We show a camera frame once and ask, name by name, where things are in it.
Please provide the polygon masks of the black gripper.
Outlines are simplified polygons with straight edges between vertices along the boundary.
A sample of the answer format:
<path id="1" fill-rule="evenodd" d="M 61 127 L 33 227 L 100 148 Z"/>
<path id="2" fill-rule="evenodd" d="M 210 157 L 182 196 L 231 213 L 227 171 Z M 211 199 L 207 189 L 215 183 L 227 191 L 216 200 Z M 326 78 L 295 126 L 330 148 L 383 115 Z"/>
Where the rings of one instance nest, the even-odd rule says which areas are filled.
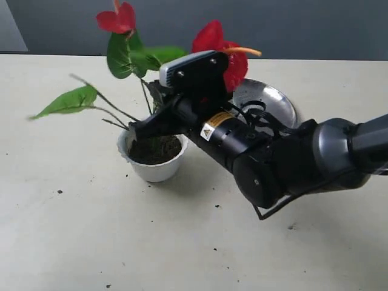
<path id="1" fill-rule="evenodd" d="M 188 137 L 196 146 L 227 170 L 261 170 L 259 151 L 270 136 L 247 125 L 222 105 L 199 103 L 182 94 L 166 103 L 170 89 L 158 80 L 147 84 L 157 111 L 142 121 L 130 122 L 133 140 L 169 135 Z"/>

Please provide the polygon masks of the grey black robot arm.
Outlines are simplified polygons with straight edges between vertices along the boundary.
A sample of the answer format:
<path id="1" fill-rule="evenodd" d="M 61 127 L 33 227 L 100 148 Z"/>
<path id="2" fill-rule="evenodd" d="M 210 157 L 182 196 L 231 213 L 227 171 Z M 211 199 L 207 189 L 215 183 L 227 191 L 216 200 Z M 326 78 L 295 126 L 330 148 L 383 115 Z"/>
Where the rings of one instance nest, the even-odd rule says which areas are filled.
<path id="1" fill-rule="evenodd" d="M 310 119 L 291 129 L 258 101 L 231 114 L 219 84 L 168 89 L 153 82 L 159 109 L 132 122 L 136 139 L 183 134 L 231 173 L 254 206 L 269 209 L 310 193 L 357 189 L 387 174 L 387 116 L 354 124 Z"/>

